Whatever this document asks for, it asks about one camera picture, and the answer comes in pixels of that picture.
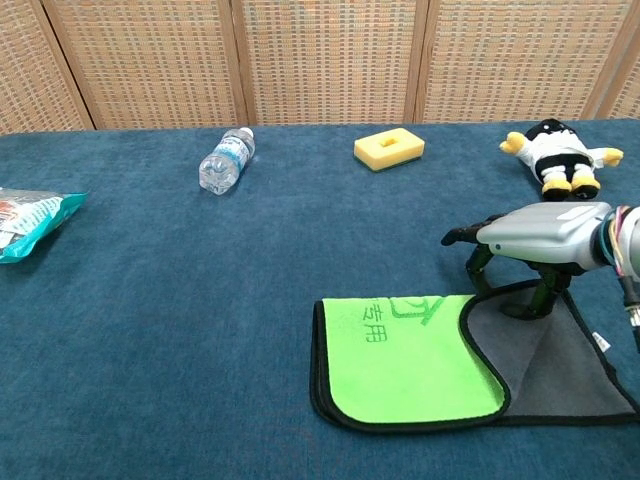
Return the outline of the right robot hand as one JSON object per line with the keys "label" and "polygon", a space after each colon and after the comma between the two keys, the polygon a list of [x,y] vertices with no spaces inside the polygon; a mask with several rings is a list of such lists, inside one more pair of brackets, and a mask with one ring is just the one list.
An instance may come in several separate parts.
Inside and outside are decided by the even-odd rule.
{"label": "right robot hand", "polygon": [[488,217],[467,227],[449,230],[443,246],[457,242],[475,245],[466,271],[476,290],[492,287],[484,269],[495,256],[524,262],[540,275],[527,304],[505,302],[503,314],[534,320],[548,315],[571,279],[587,271],[612,266],[610,242],[602,238],[612,207],[605,202],[542,202]]}

